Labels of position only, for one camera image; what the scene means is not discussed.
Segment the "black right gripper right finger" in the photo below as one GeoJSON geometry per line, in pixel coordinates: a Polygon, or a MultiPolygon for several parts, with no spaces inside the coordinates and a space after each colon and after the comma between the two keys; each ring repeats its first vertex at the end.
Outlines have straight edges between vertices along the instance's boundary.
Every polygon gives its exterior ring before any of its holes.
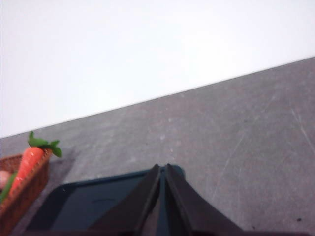
{"type": "Polygon", "coordinates": [[[203,199],[167,164],[165,167],[167,220],[172,233],[242,233],[227,216],[203,199]]]}

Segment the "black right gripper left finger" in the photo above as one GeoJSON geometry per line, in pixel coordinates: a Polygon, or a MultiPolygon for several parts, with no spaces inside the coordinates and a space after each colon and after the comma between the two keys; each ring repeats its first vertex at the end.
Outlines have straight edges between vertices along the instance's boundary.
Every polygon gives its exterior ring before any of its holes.
{"type": "Polygon", "coordinates": [[[89,227],[93,233],[140,233],[159,196],[160,166],[155,164],[117,205],[89,227]]]}

